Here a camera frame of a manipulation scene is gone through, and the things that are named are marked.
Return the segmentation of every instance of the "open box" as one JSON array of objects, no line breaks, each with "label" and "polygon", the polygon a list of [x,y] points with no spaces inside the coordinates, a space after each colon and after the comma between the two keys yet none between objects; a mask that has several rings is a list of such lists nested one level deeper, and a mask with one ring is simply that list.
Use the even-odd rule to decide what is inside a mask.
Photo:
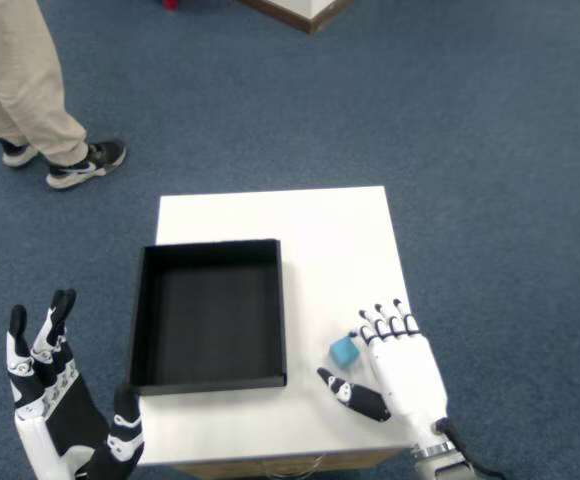
[{"label": "open box", "polygon": [[145,247],[127,379],[142,395],[286,385],[281,246]]}]

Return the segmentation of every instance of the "robotic hand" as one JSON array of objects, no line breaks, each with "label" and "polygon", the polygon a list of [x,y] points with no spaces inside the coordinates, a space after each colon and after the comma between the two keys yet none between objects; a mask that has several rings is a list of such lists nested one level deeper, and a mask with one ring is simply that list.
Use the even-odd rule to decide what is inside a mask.
[{"label": "robotic hand", "polygon": [[319,375],[346,407],[379,422],[394,416],[407,425],[416,470],[423,480],[472,480],[479,478],[475,470],[505,479],[465,451],[447,419],[448,397],[430,343],[401,302],[393,304],[377,304],[374,312],[360,311],[367,323],[350,332],[366,344],[381,393],[349,383],[325,368],[318,370]]},{"label": "robotic hand", "polygon": [[39,480],[123,480],[143,452],[141,416],[132,389],[120,385],[112,426],[94,405],[66,340],[74,290],[57,290],[32,350],[27,314],[12,308],[6,362],[15,401],[14,423]]}]

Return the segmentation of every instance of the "sneaker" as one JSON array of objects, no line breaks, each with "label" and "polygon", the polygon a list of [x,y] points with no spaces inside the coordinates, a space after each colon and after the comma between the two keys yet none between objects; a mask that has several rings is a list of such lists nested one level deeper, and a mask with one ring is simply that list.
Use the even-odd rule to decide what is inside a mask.
[{"label": "sneaker", "polygon": [[52,188],[63,190],[74,187],[93,177],[103,177],[117,168],[126,157],[126,146],[120,140],[88,145],[86,158],[76,165],[62,167],[48,164],[50,173],[46,182]]},{"label": "sneaker", "polygon": [[3,148],[3,156],[1,159],[10,168],[19,168],[27,165],[39,153],[32,145],[21,145],[17,147],[3,138],[0,138],[0,144]]}]

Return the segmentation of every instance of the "white table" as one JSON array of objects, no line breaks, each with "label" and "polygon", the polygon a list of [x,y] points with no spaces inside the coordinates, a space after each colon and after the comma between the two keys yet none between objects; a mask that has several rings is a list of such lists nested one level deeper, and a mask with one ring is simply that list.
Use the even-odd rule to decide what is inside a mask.
[{"label": "white table", "polygon": [[408,302],[383,187],[161,198],[159,245],[264,238],[281,241],[288,385],[141,398],[141,464],[406,447],[398,424],[339,405],[316,373],[378,388],[363,355],[341,372],[328,348],[359,309]]}]

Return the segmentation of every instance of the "blue cube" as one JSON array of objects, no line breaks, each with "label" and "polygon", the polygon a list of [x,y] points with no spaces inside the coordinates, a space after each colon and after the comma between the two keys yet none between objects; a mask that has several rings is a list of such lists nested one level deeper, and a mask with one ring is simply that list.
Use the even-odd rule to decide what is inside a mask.
[{"label": "blue cube", "polygon": [[337,367],[344,369],[351,365],[359,356],[359,350],[348,336],[330,345],[330,356]]}]

